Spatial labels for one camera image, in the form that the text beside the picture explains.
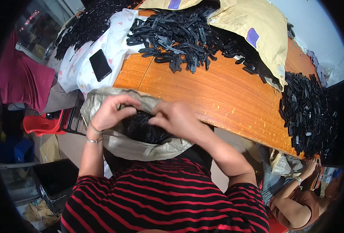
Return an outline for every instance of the gray pants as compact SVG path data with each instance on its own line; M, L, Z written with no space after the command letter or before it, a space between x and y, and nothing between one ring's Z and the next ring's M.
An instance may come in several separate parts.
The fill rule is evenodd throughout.
M269 148L256 144L259 149L259 157L262 160L264 168L263 188L261 195L263 196L264 204L268 206L270 199L276 195L287 183L292 181L292 178L285 178L280 175L271 173L270 153Z
M62 109L70 109L76 105L80 92L79 90L66 93L54 77L52 87L49 91L48 101L44 111L41 113L51 113Z

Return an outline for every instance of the scratched wood surface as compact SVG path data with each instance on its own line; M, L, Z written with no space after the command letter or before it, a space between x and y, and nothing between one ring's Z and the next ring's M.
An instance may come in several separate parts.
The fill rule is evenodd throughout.
M140 15L151 13L144 11ZM301 53L289 39L286 71L315 74L310 58ZM242 70L243 65L236 65L235 59L219 53L208 71L200 67L192 74L185 70L186 64L181 66L183 71L174 74L169 63L157 64L152 58L133 54L124 62L114 87L138 89L166 101L185 100L204 122L296 155L278 113L281 94L273 87Z

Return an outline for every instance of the silver bangle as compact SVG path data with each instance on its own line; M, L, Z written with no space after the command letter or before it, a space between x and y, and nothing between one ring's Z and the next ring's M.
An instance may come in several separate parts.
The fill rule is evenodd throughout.
M103 140L103 133L100 134L100 138L97 140L91 140L88 138L88 136L85 136L85 138L87 139L87 141L91 142L91 143L99 143L100 141Z
M297 180L299 182L299 186L301 185L301 178L299 176L295 176L294 177L294 180Z

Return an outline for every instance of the black smartphone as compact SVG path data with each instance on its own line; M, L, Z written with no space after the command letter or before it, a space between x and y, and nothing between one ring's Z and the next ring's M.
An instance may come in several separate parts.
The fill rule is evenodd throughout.
M106 76L108 76L112 69L107 63L106 57L102 51L102 49L98 50L95 54L93 54L89 61L92 65L93 71L95 72L95 76L98 82L101 82Z

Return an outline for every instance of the glass door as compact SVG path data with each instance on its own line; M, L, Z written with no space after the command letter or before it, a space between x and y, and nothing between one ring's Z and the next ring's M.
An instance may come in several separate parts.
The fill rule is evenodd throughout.
M33 0L16 23L19 46L42 59L62 25L73 15L58 0Z

